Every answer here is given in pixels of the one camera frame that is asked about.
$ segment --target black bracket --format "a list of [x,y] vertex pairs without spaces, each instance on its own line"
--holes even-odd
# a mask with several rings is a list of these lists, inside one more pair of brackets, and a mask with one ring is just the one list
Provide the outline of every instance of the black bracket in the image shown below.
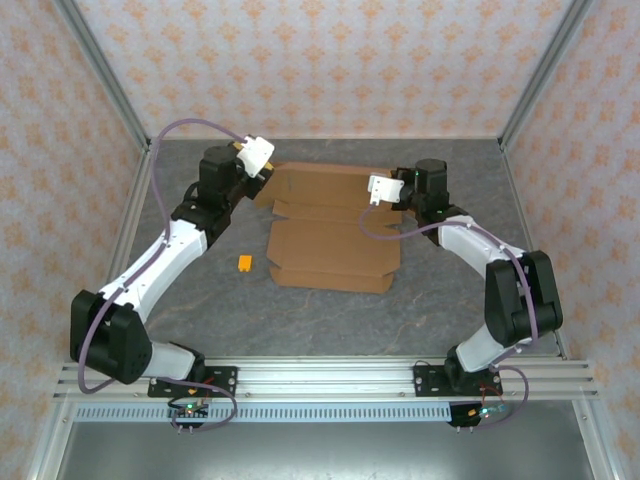
[[[199,383],[206,383],[222,390],[226,390],[235,397],[236,386],[238,385],[238,367],[204,367],[204,379]],[[147,395],[151,398],[202,398],[202,397],[224,397],[222,393],[217,393],[208,388],[193,388],[162,380],[149,381]]]
[[[498,373],[481,370],[466,373],[465,382],[454,387],[444,365],[415,365],[413,367],[413,386],[416,397],[479,397],[482,385],[495,388],[502,394],[502,383]],[[491,390],[484,391],[485,396],[497,396]]]

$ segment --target cardboard box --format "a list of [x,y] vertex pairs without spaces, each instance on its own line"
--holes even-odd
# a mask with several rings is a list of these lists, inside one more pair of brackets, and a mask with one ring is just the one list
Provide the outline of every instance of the cardboard box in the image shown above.
[[[273,281],[283,287],[323,288],[384,293],[400,267],[400,241],[374,240],[364,235],[358,219],[369,205],[370,167],[285,163],[277,165],[255,199],[273,206],[267,257]],[[393,235],[390,225],[401,212],[381,204],[367,216],[372,232]]]

